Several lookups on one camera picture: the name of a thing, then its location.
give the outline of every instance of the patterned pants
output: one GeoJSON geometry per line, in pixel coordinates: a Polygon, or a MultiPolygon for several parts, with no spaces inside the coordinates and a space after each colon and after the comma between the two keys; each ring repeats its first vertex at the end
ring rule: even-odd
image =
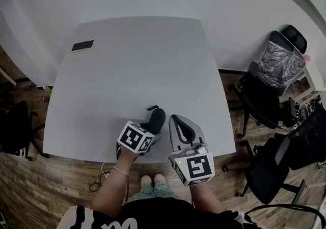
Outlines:
{"type": "Polygon", "coordinates": [[[179,199],[175,195],[175,193],[171,191],[169,186],[167,186],[166,184],[157,183],[155,184],[154,189],[152,186],[142,187],[140,193],[134,194],[129,199],[128,202],[141,200],[141,199],[155,198],[155,197],[162,197],[162,198],[173,197],[179,199]]]}

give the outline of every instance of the person's left arm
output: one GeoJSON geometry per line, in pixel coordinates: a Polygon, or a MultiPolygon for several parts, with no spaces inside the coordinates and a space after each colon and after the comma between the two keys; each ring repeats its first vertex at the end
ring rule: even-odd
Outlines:
{"type": "MultiPolygon", "coordinates": [[[[138,155],[122,147],[121,156],[115,167],[129,174],[131,165],[138,155]]],[[[112,168],[110,175],[93,199],[90,209],[115,218],[121,210],[127,182],[127,175],[112,168]]]]}

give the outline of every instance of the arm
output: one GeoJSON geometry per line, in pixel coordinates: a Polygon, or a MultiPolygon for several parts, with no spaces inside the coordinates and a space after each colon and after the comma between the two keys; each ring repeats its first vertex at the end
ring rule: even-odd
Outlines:
{"type": "Polygon", "coordinates": [[[201,183],[189,187],[197,210],[208,211],[216,214],[226,211],[207,183],[201,183]]]}
{"type": "MultiPolygon", "coordinates": [[[[138,154],[122,147],[121,156],[115,167],[128,174],[137,156],[138,154]]],[[[127,181],[128,177],[124,173],[113,168],[93,199],[90,208],[111,217],[116,217],[122,207],[127,181]]]]}

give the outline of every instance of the foot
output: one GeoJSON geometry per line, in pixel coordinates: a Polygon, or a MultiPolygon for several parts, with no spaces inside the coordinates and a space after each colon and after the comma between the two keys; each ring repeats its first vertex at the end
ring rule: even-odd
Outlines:
{"type": "Polygon", "coordinates": [[[162,174],[156,174],[155,177],[154,177],[154,183],[155,184],[157,184],[157,183],[166,184],[167,181],[165,180],[164,175],[162,175],[162,174]]]}
{"type": "Polygon", "coordinates": [[[152,185],[152,179],[148,175],[144,175],[141,178],[141,186],[151,186],[152,185]]]}

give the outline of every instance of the plastic wrap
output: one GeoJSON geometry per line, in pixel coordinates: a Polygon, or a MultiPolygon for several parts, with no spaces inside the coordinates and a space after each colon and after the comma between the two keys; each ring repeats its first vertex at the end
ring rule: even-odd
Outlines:
{"type": "Polygon", "coordinates": [[[305,65],[305,59],[296,49],[290,52],[270,41],[258,63],[257,76],[272,87],[287,88],[305,65]]]}

